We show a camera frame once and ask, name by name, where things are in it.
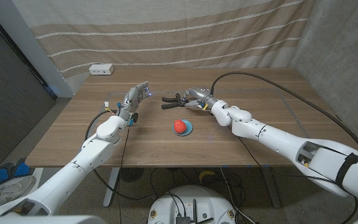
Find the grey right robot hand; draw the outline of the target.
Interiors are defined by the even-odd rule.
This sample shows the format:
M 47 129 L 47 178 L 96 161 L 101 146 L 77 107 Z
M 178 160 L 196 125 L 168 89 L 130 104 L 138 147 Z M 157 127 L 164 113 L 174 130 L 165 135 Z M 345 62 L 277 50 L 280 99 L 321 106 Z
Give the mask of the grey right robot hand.
M 202 110 L 211 110 L 218 101 L 207 88 L 193 87 L 187 89 L 183 94 L 183 100 L 189 100 L 185 107 L 198 107 Z

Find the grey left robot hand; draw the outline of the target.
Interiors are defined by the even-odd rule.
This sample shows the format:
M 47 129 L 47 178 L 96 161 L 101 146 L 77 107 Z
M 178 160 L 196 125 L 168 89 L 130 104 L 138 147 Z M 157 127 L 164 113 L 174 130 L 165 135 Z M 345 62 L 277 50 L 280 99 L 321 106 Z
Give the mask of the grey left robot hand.
M 139 107 L 140 102 L 150 97 L 152 94 L 148 89 L 149 82 L 140 83 L 132 87 L 125 95 L 118 116 L 127 121 L 130 119 L 132 113 L 135 113 Z

